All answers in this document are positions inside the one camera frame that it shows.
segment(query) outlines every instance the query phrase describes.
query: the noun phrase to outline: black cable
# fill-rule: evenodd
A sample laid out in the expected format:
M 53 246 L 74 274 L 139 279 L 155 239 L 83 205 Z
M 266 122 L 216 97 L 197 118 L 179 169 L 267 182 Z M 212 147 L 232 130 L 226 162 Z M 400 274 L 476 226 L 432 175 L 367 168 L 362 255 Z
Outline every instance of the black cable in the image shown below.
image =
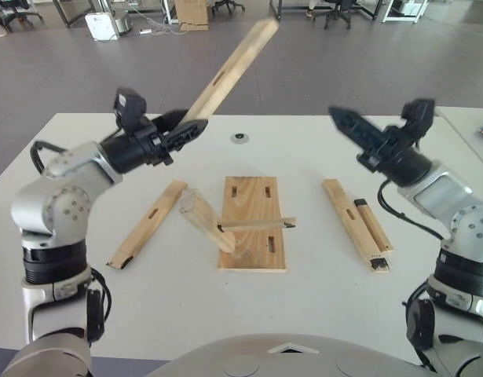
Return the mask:
M 94 269 L 91 267 L 91 275 L 93 275 L 93 278 L 101 285 L 102 288 L 102 296 L 101 296 L 101 302 L 102 304 L 105 301 L 105 295 L 107 297 L 107 309 L 105 310 L 105 315 L 104 315 L 104 321 L 106 322 L 108 319 L 108 316 L 110 315 L 110 311 L 112 309 L 112 294 L 110 293 L 110 289 L 108 289 L 107 283 L 105 282 L 105 278 L 103 275 L 101 275 L 98 270 Z
M 426 290 L 426 286 L 428 285 L 428 280 L 424 280 L 407 298 L 407 302 L 402 302 L 402 305 L 405 306 L 405 321 L 408 319 L 408 310 L 411 307 L 412 303 L 417 300 Z
M 56 152 L 56 153 L 62 153 L 65 152 L 66 149 L 62 147 L 58 147 L 57 145 L 48 143 L 47 141 L 41 141 L 37 140 L 34 142 L 34 144 L 31 145 L 30 147 L 30 157 L 31 161 L 34 164 L 35 169 L 42 174 L 44 171 L 44 164 L 40 160 L 40 156 L 38 155 L 38 152 L 43 150 L 43 149 L 49 149 L 50 151 Z
M 408 218 L 403 212 L 398 212 L 397 210 L 395 210 L 394 208 L 392 208 L 387 202 L 386 202 L 386 199 L 384 199 L 384 195 L 382 194 L 382 191 L 384 190 L 384 188 L 390 183 L 391 181 L 389 179 L 386 179 L 380 186 L 379 186 L 379 190 L 377 191 L 377 201 L 379 202 L 379 204 L 381 205 L 381 207 L 383 208 L 383 210 L 385 210 L 386 212 L 388 212 L 389 214 L 392 214 L 394 217 L 396 218 L 399 218 L 403 221 L 406 221 L 408 222 L 409 224 L 412 224 L 414 226 L 417 226 L 418 228 L 420 228 L 421 230 L 424 230 L 425 232 L 428 232 L 430 235 L 432 235 L 433 237 L 436 237 L 438 238 L 439 240 L 443 240 L 444 237 L 437 231 L 433 230 L 432 228 L 428 227 L 428 226 L 425 226 L 423 224 L 419 224 L 418 222 L 415 222 L 414 220 Z

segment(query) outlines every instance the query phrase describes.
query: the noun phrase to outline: wooden piece with slot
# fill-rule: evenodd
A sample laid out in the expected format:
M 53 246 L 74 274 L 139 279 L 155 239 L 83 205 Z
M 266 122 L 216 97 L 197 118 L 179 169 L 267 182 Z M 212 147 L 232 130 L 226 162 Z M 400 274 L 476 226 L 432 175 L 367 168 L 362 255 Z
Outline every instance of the wooden piece with slot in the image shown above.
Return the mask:
M 391 245 L 390 240 L 388 240 L 388 237 L 384 233 L 384 230 L 382 230 L 379 221 L 377 221 L 377 218 L 374 216 L 372 209 L 367 204 L 367 200 L 355 199 L 354 205 L 357 206 L 358 212 L 360 213 L 361 218 L 367 226 L 368 231 L 372 235 L 372 238 L 374 239 L 375 244 L 379 248 L 379 251 L 381 251 L 382 253 L 393 251 L 393 246 Z
M 192 104 L 181 123 L 193 119 L 210 118 L 210 115 L 217 110 L 265 44 L 276 33 L 278 27 L 279 24 L 273 18 L 257 22 L 200 94 L 196 102 Z
M 278 218 L 276 220 L 223 221 L 219 225 L 224 232 L 248 232 L 265 229 L 295 228 L 296 224 L 296 218 Z
M 231 232 L 222 232 L 218 228 L 219 217 L 210 204 L 195 189 L 185 190 L 180 198 L 180 213 L 200 230 L 206 237 L 215 242 L 224 253 L 234 253 L 236 239 Z
M 119 246 L 119 249 L 117 249 L 112 260 L 107 265 L 115 269 L 126 267 L 158 229 L 164 218 L 170 213 L 171 208 L 180 198 L 181 192 L 186 188 L 187 184 L 185 182 L 177 180 L 171 182 L 121 246 Z
M 339 181 L 337 179 L 326 179 L 323 181 L 323 187 L 361 258 L 370 270 L 375 273 L 389 272 L 390 267 L 387 260 L 381 255 L 360 213 L 347 197 Z
M 281 218 L 277 179 L 273 177 L 227 177 L 221 224 Z M 234 232 L 236 253 L 219 253 L 218 268 L 232 271 L 284 272 L 282 229 Z

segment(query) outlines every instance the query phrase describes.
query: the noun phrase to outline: robotic arm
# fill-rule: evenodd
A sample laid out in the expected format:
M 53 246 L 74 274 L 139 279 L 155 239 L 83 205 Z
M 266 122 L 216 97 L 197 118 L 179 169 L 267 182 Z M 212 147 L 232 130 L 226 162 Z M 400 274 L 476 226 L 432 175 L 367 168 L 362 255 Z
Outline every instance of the robotic arm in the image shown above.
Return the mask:
M 145 117 L 145 100 L 132 90 L 118 92 L 114 109 L 116 133 L 100 144 L 92 142 L 63 151 L 13 204 L 13 218 L 22 230 L 22 290 L 29 344 L 11 361 L 4 372 L 6 377 L 90 375 L 89 346 L 103 334 L 110 307 L 109 303 L 104 313 L 108 289 L 103 277 L 86 261 L 90 209 L 99 195 L 121 181 L 122 174 L 144 163 L 172 163 L 170 152 L 196 139 L 207 124 L 206 120 L 180 123 L 185 112 L 149 120 Z M 407 301 L 408 340 L 423 365 L 438 375 L 482 376 L 483 201 L 442 163 L 429 161 L 414 148 L 431 127 L 434 102 L 416 100 L 405 105 L 405 126 L 388 126 L 384 131 L 356 112 L 330 108 L 330 113 L 338 129 L 364 150 L 359 162 L 372 172 L 385 174 L 403 197 L 441 221 L 449 232 L 446 239 L 432 233 L 441 240 L 441 249 L 434 273 Z M 42 170 L 36 159 L 35 165 Z M 101 283 L 103 293 L 90 289 L 93 278 Z M 424 292 L 428 298 L 420 298 Z M 412 366 L 416 370 L 409 368 L 411 374 L 405 374 L 408 366 L 400 361 L 331 339 L 250 335 L 204 346 L 191 357 L 185 355 L 168 368 L 159 369 L 157 375 L 217 374 L 218 363 L 223 362 L 220 353 L 232 356 L 246 347 L 250 353 L 260 349 L 259 360 L 268 363 L 257 375 L 281 375 L 284 368 L 278 363 L 284 359 L 266 349 L 273 339 L 277 342 L 274 346 L 285 339 L 297 339 L 295 342 L 309 342 L 323 350 L 312 356 L 294 354 L 292 365 L 298 366 L 301 375 L 306 371 L 316 375 L 313 368 L 317 366 L 323 373 L 325 368 L 334 371 L 333 375 L 337 375 L 337 368 L 349 370 L 349 365 L 338 364 L 347 352 L 375 361 L 378 370 L 392 371 L 397 365 L 401 375 L 429 373 Z M 252 361 L 241 365 L 236 359 L 236 371 L 246 367 L 253 373 L 257 368 L 252 369 Z
M 57 375 L 59 370 L 66 375 L 89 374 L 89 345 L 103 335 L 108 316 L 104 298 L 110 295 L 103 277 L 86 260 L 91 208 L 132 169 L 144 163 L 171 164 L 170 153 L 195 140 L 207 125 L 206 120 L 180 123 L 186 111 L 150 120 L 145 99 L 128 89 L 118 91 L 114 112 L 118 130 L 100 144 L 89 142 L 63 151 L 45 169 L 38 154 L 32 153 L 42 175 L 18 194 L 12 206 L 13 220 L 21 229 L 30 344 L 5 375 Z M 93 278 L 100 281 L 103 293 L 90 289 Z
M 384 131 L 356 112 L 330 113 L 338 130 L 364 150 L 357 157 L 362 165 L 385 174 L 449 231 L 433 275 L 407 302 L 408 340 L 439 375 L 483 375 L 483 201 L 441 162 L 413 148 L 433 122 L 434 101 L 406 104 L 405 126 Z M 425 288 L 430 297 L 417 299 Z

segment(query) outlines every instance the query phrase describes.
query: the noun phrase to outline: table leg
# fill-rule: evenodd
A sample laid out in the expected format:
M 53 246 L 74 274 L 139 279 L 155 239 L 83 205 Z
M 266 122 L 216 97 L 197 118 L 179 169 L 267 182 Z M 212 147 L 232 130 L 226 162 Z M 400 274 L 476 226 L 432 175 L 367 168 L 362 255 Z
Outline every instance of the table leg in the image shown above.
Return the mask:
M 375 6 L 375 11 L 374 11 L 374 16 L 373 16 L 373 20 L 375 20 L 377 18 L 377 16 L 379 15 L 379 10 L 381 10 L 381 5 L 382 5 L 382 0 L 377 0 L 377 5 Z
M 283 0 L 278 0 L 277 8 L 274 6 L 274 0 L 269 0 L 269 6 L 273 10 L 276 19 L 281 20 L 281 8 L 283 6 Z

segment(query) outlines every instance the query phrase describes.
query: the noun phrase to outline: desk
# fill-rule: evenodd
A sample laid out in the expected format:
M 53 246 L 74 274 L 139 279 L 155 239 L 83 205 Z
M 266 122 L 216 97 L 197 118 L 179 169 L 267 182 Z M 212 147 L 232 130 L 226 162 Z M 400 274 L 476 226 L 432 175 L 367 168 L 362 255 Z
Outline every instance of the desk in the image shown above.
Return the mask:
M 357 2 L 354 2 L 351 9 L 361 10 L 362 12 L 365 12 L 366 14 L 368 14 L 372 18 L 372 20 L 375 20 L 377 18 L 377 15 L 379 14 L 381 5 L 382 5 L 382 0 L 377 0 L 377 4 L 375 5 L 375 10 L 374 12 L 372 12 L 369 8 L 361 4 L 358 4 Z M 274 16 L 278 20 L 281 20 L 282 10 L 308 9 L 306 5 L 283 5 L 283 0 L 269 0 L 269 6 L 273 10 Z M 333 9 L 333 8 L 328 5 L 317 5 L 314 9 Z
M 112 114 L 57 114 L 38 138 L 69 148 L 100 140 L 115 129 L 114 120 Z M 371 121 L 400 123 L 398 116 Z M 239 132 L 250 141 L 233 144 L 231 136 Z M 483 164 L 442 118 L 435 119 L 422 147 L 483 195 Z M 357 152 L 329 116 L 215 115 L 198 140 L 173 154 L 175 163 L 126 175 L 97 201 L 90 218 L 88 259 L 114 296 L 105 335 L 93 345 L 93 355 L 171 360 L 233 335 L 290 332 L 355 342 L 418 362 L 405 339 L 401 302 L 432 273 L 440 245 L 380 210 L 375 196 L 384 178 L 358 164 Z M 282 215 L 298 220 L 297 228 L 284 232 L 285 273 L 218 272 L 217 248 L 176 207 L 124 270 L 105 265 L 171 180 L 187 181 L 220 212 L 229 175 L 278 177 Z M 36 178 L 28 147 L 0 176 L 3 348 L 24 345 L 24 271 L 9 205 L 17 190 Z M 360 260 L 321 187 L 324 178 L 338 178 L 352 198 L 364 197 L 371 204 L 395 248 L 388 257 L 390 273 L 371 273 Z M 387 190 L 386 199 L 416 221 L 444 231 L 394 188 Z
M 447 120 L 483 162 L 483 136 L 478 133 L 483 126 L 483 108 L 437 106 L 437 114 Z

